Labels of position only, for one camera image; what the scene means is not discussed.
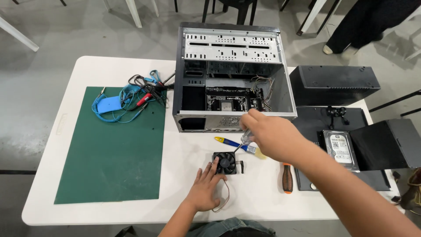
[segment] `black pants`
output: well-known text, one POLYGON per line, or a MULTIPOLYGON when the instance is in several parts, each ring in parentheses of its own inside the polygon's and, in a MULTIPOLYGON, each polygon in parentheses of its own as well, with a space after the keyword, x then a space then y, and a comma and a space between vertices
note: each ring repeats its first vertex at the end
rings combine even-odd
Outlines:
POLYGON ((362 48, 387 28, 399 25, 421 5, 421 0, 358 0, 326 45, 340 54, 351 44, 362 48))

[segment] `orange screwdriver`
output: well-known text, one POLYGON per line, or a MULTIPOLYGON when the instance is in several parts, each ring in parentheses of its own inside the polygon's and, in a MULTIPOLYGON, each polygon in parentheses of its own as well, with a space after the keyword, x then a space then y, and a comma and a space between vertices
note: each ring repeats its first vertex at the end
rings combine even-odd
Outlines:
POLYGON ((286 194, 292 193, 291 165, 284 162, 284 173, 282 175, 282 189, 286 194))

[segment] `cpu fan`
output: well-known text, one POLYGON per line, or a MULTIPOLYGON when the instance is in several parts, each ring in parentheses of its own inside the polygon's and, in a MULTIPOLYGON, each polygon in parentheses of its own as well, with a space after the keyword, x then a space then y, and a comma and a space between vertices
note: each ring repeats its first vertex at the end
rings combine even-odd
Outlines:
POLYGON ((237 173, 234 152, 214 152, 212 161, 216 157, 219 157, 218 166, 216 167, 217 174, 235 175, 237 173))

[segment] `concrete floor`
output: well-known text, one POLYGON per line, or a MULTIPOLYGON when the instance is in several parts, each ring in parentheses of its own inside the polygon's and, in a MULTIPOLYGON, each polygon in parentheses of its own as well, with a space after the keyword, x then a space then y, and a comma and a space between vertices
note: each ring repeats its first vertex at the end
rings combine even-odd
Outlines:
MULTIPOLYGON (((157 18, 150 1, 137 0, 143 28, 135 28, 122 0, 109 0, 108 13, 101 0, 10 0, 0 2, 11 24, 40 46, 34 53, 0 30, 0 169, 36 170, 50 134, 57 110, 76 60, 84 55, 175 60, 180 22, 200 22, 203 1, 180 0, 179 12, 172 0, 156 0, 157 18)), ((273 0, 259 0, 254 25, 279 27, 288 66, 361 65, 372 66, 382 90, 366 99, 373 108, 420 89, 420 56, 404 57, 421 46, 421 36, 411 39, 421 18, 385 32, 382 41, 364 47, 350 61, 325 55, 322 47, 354 1, 342 1, 329 25, 316 37, 332 0, 328 0, 307 34, 295 34, 307 15, 310 0, 291 1, 284 12, 273 0)), ((217 1, 208 23, 236 22, 237 10, 222 13, 217 1)), ((419 107, 421 98, 411 98, 371 114, 373 121, 398 118, 419 107)), ((407 116, 421 131, 421 113, 407 116)), ((33 176, 0 176, 0 236, 114 236, 124 226, 39 226, 25 225, 21 212, 33 176)), ((263 222, 279 236, 348 236, 339 220, 263 222)), ((163 224, 138 225, 139 236, 157 236, 163 224)))

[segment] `computer case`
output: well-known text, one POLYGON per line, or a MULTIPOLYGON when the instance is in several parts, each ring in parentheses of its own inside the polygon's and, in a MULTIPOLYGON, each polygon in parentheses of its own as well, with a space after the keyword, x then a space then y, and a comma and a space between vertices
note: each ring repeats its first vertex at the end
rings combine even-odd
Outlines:
POLYGON ((384 120, 349 133, 361 171, 421 167, 421 137, 410 119, 384 120))
POLYGON ((301 65, 290 80, 296 106, 346 106, 380 90, 371 67, 301 65))
POLYGON ((182 22, 179 27, 173 117, 180 132, 241 132, 246 109, 231 98, 215 111, 209 88, 272 89, 267 116, 297 117, 280 31, 274 27, 182 22), (256 81, 256 76, 270 78, 256 81))

